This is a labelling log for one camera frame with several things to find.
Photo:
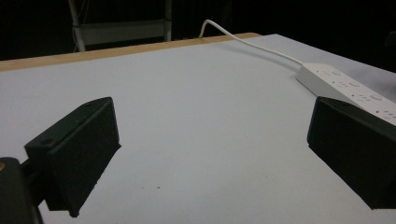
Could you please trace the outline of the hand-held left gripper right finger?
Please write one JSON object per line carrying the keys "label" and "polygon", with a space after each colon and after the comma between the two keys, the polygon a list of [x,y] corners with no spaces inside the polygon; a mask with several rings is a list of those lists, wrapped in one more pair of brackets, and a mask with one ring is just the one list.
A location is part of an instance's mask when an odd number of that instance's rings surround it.
{"label": "hand-held left gripper right finger", "polygon": [[372,209],[396,209],[396,126],[339,100],[319,97],[308,146]]}

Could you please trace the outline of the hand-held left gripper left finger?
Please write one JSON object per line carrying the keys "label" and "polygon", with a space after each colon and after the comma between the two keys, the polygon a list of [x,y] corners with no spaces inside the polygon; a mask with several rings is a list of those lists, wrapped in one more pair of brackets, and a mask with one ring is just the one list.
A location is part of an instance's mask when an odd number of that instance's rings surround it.
{"label": "hand-held left gripper left finger", "polygon": [[51,211],[77,217],[120,148],[113,100],[85,103],[25,145],[33,169],[46,178]]}

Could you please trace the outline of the white power strip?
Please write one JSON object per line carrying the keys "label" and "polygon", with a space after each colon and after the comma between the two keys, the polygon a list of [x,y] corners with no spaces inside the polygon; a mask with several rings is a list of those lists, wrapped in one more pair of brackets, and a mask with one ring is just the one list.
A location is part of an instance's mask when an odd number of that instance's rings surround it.
{"label": "white power strip", "polygon": [[330,65],[303,63],[296,79],[316,96],[347,102],[396,126],[396,104]]}

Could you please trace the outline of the metal stand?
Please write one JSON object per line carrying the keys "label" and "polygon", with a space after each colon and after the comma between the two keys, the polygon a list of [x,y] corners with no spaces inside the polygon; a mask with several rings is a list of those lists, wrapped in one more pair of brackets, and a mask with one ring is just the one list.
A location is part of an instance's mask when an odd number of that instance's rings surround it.
{"label": "metal stand", "polygon": [[146,21],[81,23],[75,0],[67,0],[72,19],[75,50],[83,52],[87,46],[114,42],[162,37],[172,39],[172,0],[164,0],[164,18]]}

